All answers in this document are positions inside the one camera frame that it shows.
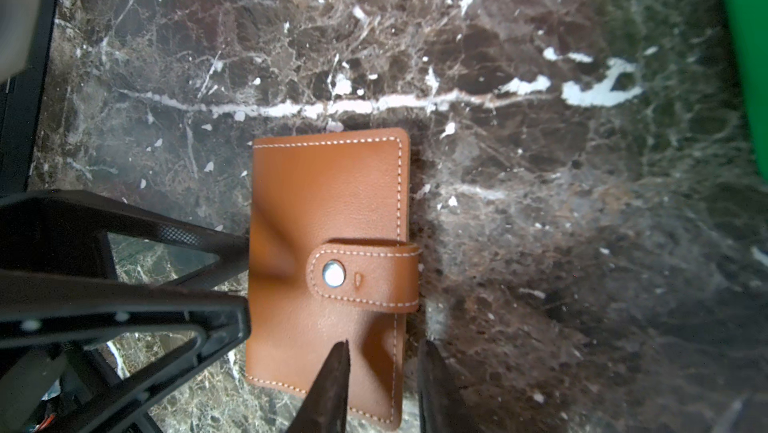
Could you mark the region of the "brown leather card holder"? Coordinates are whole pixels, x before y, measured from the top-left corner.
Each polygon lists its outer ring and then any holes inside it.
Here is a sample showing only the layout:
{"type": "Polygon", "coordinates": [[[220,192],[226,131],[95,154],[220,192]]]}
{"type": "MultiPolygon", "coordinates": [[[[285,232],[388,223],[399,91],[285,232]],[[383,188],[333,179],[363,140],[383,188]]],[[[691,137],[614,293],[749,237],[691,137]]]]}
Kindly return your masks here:
{"type": "Polygon", "coordinates": [[[420,302],[410,150],[401,128],[254,141],[250,382],[305,396],[345,342],[349,412],[400,426],[406,320],[420,302]]]}

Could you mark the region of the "green plastic tray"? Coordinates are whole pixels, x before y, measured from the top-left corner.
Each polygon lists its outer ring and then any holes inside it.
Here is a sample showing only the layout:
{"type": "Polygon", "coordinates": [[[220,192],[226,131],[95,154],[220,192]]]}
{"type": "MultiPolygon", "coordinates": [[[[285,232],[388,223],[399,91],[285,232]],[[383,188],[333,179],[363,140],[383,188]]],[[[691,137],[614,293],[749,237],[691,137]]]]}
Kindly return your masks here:
{"type": "Polygon", "coordinates": [[[724,0],[755,158],[767,176],[767,0],[724,0]]]}

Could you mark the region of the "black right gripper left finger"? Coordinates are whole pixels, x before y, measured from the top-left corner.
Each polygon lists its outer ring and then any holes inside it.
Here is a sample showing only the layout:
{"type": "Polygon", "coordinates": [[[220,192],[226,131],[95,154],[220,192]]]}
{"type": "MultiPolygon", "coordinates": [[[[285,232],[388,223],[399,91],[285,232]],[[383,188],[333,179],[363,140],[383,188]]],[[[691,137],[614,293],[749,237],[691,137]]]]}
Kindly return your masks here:
{"type": "Polygon", "coordinates": [[[327,355],[315,381],[287,433],[344,433],[348,413],[350,350],[337,342],[327,355]]]}

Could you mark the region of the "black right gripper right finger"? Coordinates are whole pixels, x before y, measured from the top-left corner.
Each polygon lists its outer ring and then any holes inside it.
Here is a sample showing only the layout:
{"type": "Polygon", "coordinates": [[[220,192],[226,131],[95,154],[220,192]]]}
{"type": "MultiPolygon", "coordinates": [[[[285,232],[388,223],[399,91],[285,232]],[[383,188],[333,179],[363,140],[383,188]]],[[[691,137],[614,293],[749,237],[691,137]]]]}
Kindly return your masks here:
{"type": "Polygon", "coordinates": [[[420,342],[417,393],[421,432],[473,432],[474,418],[434,342],[420,342]]]}

